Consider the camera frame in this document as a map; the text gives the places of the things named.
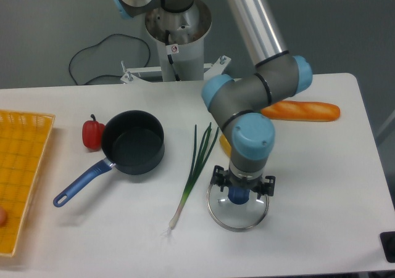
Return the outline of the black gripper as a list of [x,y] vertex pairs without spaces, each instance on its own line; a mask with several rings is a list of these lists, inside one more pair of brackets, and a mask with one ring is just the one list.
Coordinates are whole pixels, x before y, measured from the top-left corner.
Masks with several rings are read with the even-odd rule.
[[230,168],[225,170],[219,165],[215,165],[210,180],[210,185],[218,186],[223,192],[225,187],[237,187],[240,189],[253,190],[256,188],[257,197],[266,195],[273,197],[275,190],[275,176],[268,175],[263,178],[264,169],[260,169],[253,173],[241,172],[240,170],[233,171]]

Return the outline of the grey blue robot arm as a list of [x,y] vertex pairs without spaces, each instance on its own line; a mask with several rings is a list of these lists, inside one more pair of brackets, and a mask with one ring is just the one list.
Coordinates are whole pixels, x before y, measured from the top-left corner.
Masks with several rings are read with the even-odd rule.
[[[217,75],[201,96],[231,145],[229,169],[214,169],[211,183],[228,188],[235,204],[250,192],[273,195],[275,180],[262,173],[273,149],[275,130],[261,114],[265,107],[306,90],[312,70],[303,57],[289,54],[266,0],[227,0],[256,72],[240,80]],[[201,80],[203,40],[212,19],[200,0],[114,0],[125,17],[145,16],[156,41],[164,81]]]

